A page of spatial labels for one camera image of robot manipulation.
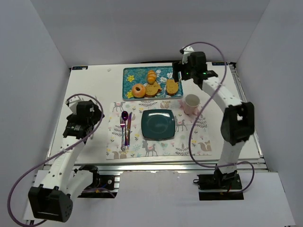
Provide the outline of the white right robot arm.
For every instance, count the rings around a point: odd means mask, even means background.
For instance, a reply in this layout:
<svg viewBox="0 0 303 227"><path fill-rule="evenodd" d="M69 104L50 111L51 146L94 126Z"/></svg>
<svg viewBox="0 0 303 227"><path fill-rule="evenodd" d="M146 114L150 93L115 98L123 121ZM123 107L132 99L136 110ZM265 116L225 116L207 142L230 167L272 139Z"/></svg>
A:
<svg viewBox="0 0 303 227"><path fill-rule="evenodd" d="M241 150L255 130L254 105L236 98L223 86L218 75L208 70L204 52L195 52L190 47L180 52L182 60L172 64L174 80L192 79L223 112L220 131L224 143L221 157L214 166L214 174L201 177L198 185L202 190L228 190L237 177Z"/></svg>

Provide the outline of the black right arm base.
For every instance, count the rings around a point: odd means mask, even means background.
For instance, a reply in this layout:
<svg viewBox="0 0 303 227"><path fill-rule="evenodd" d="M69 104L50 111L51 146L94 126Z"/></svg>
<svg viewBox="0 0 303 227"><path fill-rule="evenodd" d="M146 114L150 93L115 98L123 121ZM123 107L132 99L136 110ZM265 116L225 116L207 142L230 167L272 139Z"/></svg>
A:
<svg viewBox="0 0 303 227"><path fill-rule="evenodd" d="M198 187L200 201L244 200L241 179L237 170L222 174L219 169L216 169L213 174L197 175L193 184Z"/></svg>

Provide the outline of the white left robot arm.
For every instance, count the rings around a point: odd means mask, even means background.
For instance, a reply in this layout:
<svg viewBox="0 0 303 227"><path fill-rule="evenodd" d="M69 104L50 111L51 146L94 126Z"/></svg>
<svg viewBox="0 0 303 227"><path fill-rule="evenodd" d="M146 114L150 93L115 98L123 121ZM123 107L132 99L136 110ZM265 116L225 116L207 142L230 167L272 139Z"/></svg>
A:
<svg viewBox="0 0 303 227"><path fill-rule="evenodd" d="M39 186L32 186L28 193L37 219L66 222L71 216L73 201L94 182L94 174L90 170L80 168L74 177L71 173L87 140L100 125L103 113L92 100L73 99L67 105L72 113L66 118L62 153L54 159Z"/></svg>

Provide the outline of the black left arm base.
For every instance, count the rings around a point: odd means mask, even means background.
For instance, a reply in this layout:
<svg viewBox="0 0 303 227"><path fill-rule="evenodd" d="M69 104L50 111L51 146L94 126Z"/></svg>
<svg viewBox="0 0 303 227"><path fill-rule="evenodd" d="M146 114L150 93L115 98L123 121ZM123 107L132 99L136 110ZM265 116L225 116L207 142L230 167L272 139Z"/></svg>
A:
<svg viewBox="0 0 303 227"><path fill-rule="evenodd" d="M93 181L84 190L88 192L82 192L79 198L114 198L117 195L115 190L115 175L102 175L99 173L98 167L94 165L83 165L80 168L74 169L75 176L80 170L87 170L93 173Z"/></svg>

